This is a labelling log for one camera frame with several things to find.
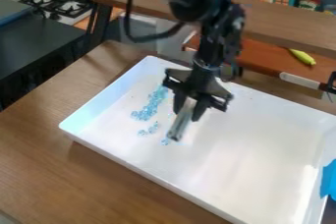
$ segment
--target blue particle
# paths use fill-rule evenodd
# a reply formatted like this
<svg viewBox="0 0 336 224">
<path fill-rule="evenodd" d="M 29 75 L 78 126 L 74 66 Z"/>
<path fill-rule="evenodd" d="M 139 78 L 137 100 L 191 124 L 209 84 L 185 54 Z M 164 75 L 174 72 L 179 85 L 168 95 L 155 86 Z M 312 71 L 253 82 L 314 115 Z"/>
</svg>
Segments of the blue particle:
<svg viewBox="0 0 336 224">
<path fill-rule="evenodd" d="M 148 132 L 147 131 L 145 131 L 145 130 L 140 130 L 140 131 L 138 131 L 138 136 L 146 136 L 148 134 Z"/>
<path fill-rule="evenodd" d="M 163 139 L 162 141 L 161 141 L 161 144 L 162 145 L 168 145 L 169 144 L 169 139 L 168 138 L 165 138 L 165 139 Z"/>
<path fill-rule="evenodd" d="M 168 88 L 160 86 L 156 91 L 148 96 L 148 104 L 143 106 L 141 111 L 133 111 L 132 118 L 139 121 L 148 121 L 157 113 L 158 106 L 167 97 Z"/>
</svg>

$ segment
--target yellow object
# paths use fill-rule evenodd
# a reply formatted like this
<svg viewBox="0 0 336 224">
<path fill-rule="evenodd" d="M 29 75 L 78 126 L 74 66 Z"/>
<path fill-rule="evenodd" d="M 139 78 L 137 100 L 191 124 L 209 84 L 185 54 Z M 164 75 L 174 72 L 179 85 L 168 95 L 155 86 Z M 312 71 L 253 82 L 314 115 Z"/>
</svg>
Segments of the yellow object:
<svg viewBox="0 0 336 224">
<path fill-rule="evenodd" d="M 295 49 L 290 49 L 290 51 L 303 63 L 308 64 L 308 65 L 315 65 L 316 62 L 315 60 L 306 54 L 303 51 L 295 50 Z"/>
</svg>

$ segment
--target desk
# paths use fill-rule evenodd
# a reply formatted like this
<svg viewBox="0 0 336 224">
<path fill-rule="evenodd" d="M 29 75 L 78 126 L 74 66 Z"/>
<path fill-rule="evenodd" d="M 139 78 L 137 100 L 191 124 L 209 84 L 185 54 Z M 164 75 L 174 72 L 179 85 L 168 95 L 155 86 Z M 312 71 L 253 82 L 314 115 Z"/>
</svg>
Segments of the desk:
<svg viewBox="0 0 336 224">
<path fill-rule="evenodd" d="M 125 8 L 127 0 L 93 0 Z M 327 57 L 336 57 L 336 17 L 258 0 L 234 0 L 247 9 L 249 38 Z M 135 13 L 174 20 L 166 0 L 134 0 Z"/>
<path fill-rule="evenodd" d="M 228 224 L 58 129 L 146 54 L 106 41 L 0 113 L 1 211 L 22 223 Z M 336 115 L 323 101 L 277 94 Z"/>
<path fill-rule="evenodd" d="M 0 27 L 0 83 L 83 36 L 81 29 L 32 15 Z"/>
<path fill-rule="evenodd" d="M 183 50 L 197 50 L 199 34 L 193 35 L 183 44 Z M 280 78 L 280 74 L 288 73 L 319 83 L 319 89 L 325 90 L 332 72 L 336 71 L 336 60 L 316 54 L 310 54 L 317 62 L 313 67 L 308 66 L 289 50 L 260 41 L 245 38 L 243 52 L 237 58 L 240 67 Z"/>
<path fill-rule="evenodd" d="M 84 31 L 78 28 L 32 15 L 0 27 L 0 107 L 9 105 L 29 90 L 30 83 L 36 83 L 31 77 L 28 80 L 27 73 L 41 76 L 44 70 L 34 71 L 43 69 L 41 65 L 50 66 L 51 72 L 59 68 L 54 66 L 55 62 L 64 62 L 64 57 L 57 60 L 59 53 L 68 54 L 69 61 L 74 61 L 74 45 L 83 36 Z"/>
</svg>

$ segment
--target black robotic arm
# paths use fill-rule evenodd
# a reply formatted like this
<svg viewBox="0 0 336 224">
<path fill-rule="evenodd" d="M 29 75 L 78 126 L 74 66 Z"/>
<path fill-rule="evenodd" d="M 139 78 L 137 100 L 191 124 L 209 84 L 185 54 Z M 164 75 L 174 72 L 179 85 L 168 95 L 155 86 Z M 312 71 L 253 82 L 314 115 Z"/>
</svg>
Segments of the black robotic arm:
<svg viewBox="0 0 336 224">
<path fill-rule="evenodd" d="M 178 114 L 168 137 L 179 140 L 188 125 L 187 121 L 198 121 L 207 108 L 226 111 L 233 99 L 233 95 L 215 77 L 223 63 L 234 64 L 240 54 L 245 13 L 231 0 L 169 0 L 172 13 L 179 22 L 160 34 L 133 37 L 130 28 L 132 4 L 133 0 L 128 0 L 124 28 L 126 35 L 135 42 L 171 36 L 185 23 L 199 23 L 201 26 L 201 42 L 193 69 L 168 69 L 163 81 L 175 93 L 174 112 Z M 196 101 L 195 106 L 187 106 L 189 98 Z"/>
</svg>

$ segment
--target wooden table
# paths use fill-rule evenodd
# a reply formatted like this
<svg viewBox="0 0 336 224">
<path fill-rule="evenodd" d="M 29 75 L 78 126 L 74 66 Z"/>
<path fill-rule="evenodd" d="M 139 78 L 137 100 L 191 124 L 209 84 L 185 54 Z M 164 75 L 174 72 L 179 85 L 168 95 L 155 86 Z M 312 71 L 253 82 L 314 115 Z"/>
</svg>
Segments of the wooden table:
<svg viewBox="0 0 336 224">
<path fill-rule="evenodd" d="M 93 0 L 125 8 L 127 0 Z M 336 17 L 258 0 L 234 0 L 247 9 L 249 38 L 336 58 Z M 134 0 L 135 13 L 175 20 L 166 0 Z"/>
<path fill-rule="evenodd" d="M 0 113 L 0 215 L 48 224 L 227 223 L 58 129 L 146 54 L 106 41 Z M 275 94 L 336 115 L 323 101 Z"/>
<path fill-rule="evenodd" d="M 196 51 L 199 40 L 199 34 L 193 35 L 183 44 L 183 50 Z M 237 58 L 237 64 L 244 69 L 275 78 L 281 78 L 284 73 L 299 79 L 305 78 L 319 83 L 319 89 L 326 90 L 331 73 L 336 71 L 336 60 L 317 54 L 309 55 L 317 62 L 315 66 L 302 63 L 286 48 L 244 38 L 243 52 Z"/>
</svg>

